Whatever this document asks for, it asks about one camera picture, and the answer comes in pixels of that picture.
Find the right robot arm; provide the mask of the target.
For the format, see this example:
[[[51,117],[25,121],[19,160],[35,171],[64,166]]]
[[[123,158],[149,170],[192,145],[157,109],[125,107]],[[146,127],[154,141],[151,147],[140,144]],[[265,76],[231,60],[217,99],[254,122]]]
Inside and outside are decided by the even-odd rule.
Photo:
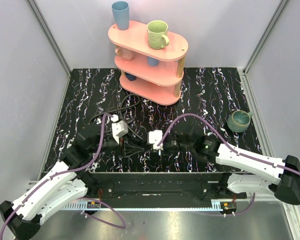
[[[222,198],[251,192],[273,195],[284,203],[300,205],[300,160],[295,156],[265,156],[207,135],[166,133],[161,137],[154,143],[160,151],[186,150],[203,163],[214,162],[243,170],[243,173],[226,174],[225,180],[217,185]]]

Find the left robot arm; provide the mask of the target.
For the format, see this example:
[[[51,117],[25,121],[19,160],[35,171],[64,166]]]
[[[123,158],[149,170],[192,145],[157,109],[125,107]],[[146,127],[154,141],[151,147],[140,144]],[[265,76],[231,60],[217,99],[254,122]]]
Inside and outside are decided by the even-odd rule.
[[[18,240],[30,240],[48,218],[70,202],[89,198],[97,205],[95,198],[103,195],[104,186],[88,168],[99,153],[111,150],[125,156],[145,149],[145,140],[134,137],[125,122],[113,123],[111,128],[111,133],[106,133],[103,126],[88,125],[45,177],[16,200],[3,201],[2,229],[9,228]]]

